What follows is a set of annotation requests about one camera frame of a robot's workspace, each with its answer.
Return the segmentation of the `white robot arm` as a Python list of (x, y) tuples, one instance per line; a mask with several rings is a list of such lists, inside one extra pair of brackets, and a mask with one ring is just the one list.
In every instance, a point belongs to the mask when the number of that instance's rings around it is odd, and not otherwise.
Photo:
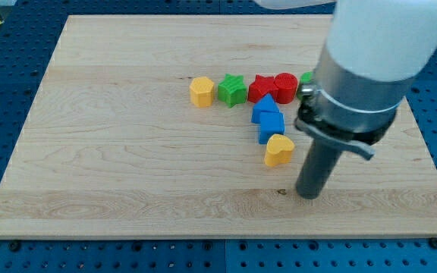
[(437, 48), (437, 0), (337, 0), (325, 50), (371, 80), (416, 76)]

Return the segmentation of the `green block behind arm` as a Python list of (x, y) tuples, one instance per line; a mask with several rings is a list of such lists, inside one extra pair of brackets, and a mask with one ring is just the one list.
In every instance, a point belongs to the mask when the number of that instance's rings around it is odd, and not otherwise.
[(300, 76), (297, 87), (297, 98), (303, 100), (304, 97), (311, 96), (315, 91), (315, 86), (312, 84), (313, 72), (308, 71)]

